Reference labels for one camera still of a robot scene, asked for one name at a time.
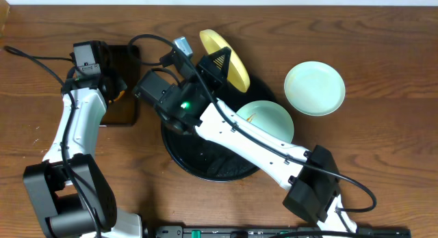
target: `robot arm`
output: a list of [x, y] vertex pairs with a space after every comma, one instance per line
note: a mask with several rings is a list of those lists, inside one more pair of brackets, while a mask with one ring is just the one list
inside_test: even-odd
[[[26, 167], [23, 175], [27, 193], [46, 237], [96, 235], [93, 232], [95, 223], [83, 198], [90, 203], [103, 237], [142, 237], [140, 216], [116, 208], [114, 194], [94, 162], [99, 125], [108, 101], [117, 97], [124, 86], [114, 72], [106, 75], [105, 70], [109, 66], [103, 61], [104, 45], [103, 42], [74, 45], [77, 76], [73, 78], [75, 70], [72, 68], [62, 88], [64, 111], [55, 139], [42, 163]], [[75, 101], [74, 113], [71, 113], [69, 93]], [[72, 184], [66, 173], [68, 169], [63, 164], [61, 148], [67, 125], [65, 156], [83, 196], [79, 193], [58, 196], [56, 193]]]
[[[247, 122], [225, 105], [223, 101], [218, 101], [218, 105], [225, 115], [236, 123], [238, 127], [271, 148], [302, 162], [306, 162], [308, 157], [311, 158], [313, 156], [306, 148], [282, 142]], [[336, 208], [343, 208], [339, 186], [337, 186], [336, 181], [333, 182], [333, 188], [337, 190], [336, 195], [333, 195], [332, 191], [316, 191], [306, 181], [299, 181], [303, 166], [284, 160], [233, 130], [228, 123], [224, 122], [213, 104], [207, 107], [201, 115], [201, 120], [203, 121], [202, 124], [195, 128], [199, 136], [220, 144], [242, 156], [270, 175], [280, 187], [289, 191], [288, 196], [283, 202], [289, 210], [306, 221], [316, 222], [321, 230], [356, 232], [357, 225], [348, 218], [347, 213], [336, 212]], [[330, 185], [330, 182], [325, 182], [325, 180], [325, 178], [321, 178], [319, 181], [323, 181], [326, 186]], [[301, 191], [304, 189], [308, 195], [304, 195], [304, 198], [301, 198], [300, 194], [302, 193], [297, 194], [295, 189], [290, 191], [292, 187], [295, 187], [294, 184], [303, 186], [298, 186], [297, 188], [299, 189], [297, 190]], [[332, 187], [326, 186], [325, 189], [332, 190]]]

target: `yellow plate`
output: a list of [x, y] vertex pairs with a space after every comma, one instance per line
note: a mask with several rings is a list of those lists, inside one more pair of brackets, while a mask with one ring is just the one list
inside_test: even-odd
[[246, 92], [250, 84], [248, 73], [246, 72], [245, 66], [243, 65], [239, 56], [237, 56], [228, 42], [211, 29], [202, 30], [199, 32], [199, 37], [201, 37], [201, 42], [203, 43], [208, 54], [212, 54], [224, 47], [229, 47], [231, 49], [230, 66], [228, 69], [227, 79], [240, 92]]

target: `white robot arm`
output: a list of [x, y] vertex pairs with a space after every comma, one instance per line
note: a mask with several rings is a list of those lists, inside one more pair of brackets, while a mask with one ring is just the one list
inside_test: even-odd
[[[107, 104], [125, 86], [103, 61], [105, 45], [96, 41], [74, 44], [77, 67], [63, 83], [64, 111], [55, 139], [42, 163], [26, 167], [23, 175], [46, 237], [94, 237], [96, 229], [102, 237], [142, 237], [140, 216], [116, 208], [114, 194], [94, 162]], [[78, 194], [56, 194], [72, 183]]]
[[[218, 101], [221, 110], [232, 120], [236, 125], [255, 137], [260, 142], [270, 146], [291, 157], [302, 162], [307, 161], [307, 155], [310, 153], [302, 146], [296, 146], [271, 136], [265, 131], [257, 128], [245, 119], [239, 117], [231, 110], [223, 101]], [[290, 178], [298, 177], [303, 166], [296, 163], [285, 161], [278, 155], [250, 141], [241, 133], [236, 132], [232, 127], [224, 121], [222, 116], [213, 104], [210, 104], [201, 116], [203, 121], [199, 127], [196, 127], [196, 132], [204, 139], [220, 144], [238, 155], [242, 156], [249, 162], [255, 164], [262, 169], [266, 174], [270, 175], [283, 189], [289, 191], [292, 184]], [[339, 217], [336, 208], [343, 208], [341, 195], [334, 197], [327, 210], [327, 217], [322, 222], [318, 220], [317, 225], [321, 230], [331, 230], [340, 232], [356, 232], [357, 225], [347, 213], [340, 212], [343, 220]]]

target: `green led light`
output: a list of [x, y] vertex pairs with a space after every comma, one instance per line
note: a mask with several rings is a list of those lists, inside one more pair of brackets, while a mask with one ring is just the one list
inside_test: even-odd
[[189, 107], [190, 107], [190, 103], [189, 102], [183, 102], [181, 104], [181, 108], [183, 108], [183, 109], [188, 109]]

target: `green switch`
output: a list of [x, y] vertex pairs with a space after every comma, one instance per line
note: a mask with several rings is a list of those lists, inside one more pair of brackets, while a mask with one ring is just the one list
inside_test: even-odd
[[201, 238], [200, 230], [192, 230], [192, 238]]
[[287, 231], [280, 231], [280, 235], [288, 233]]

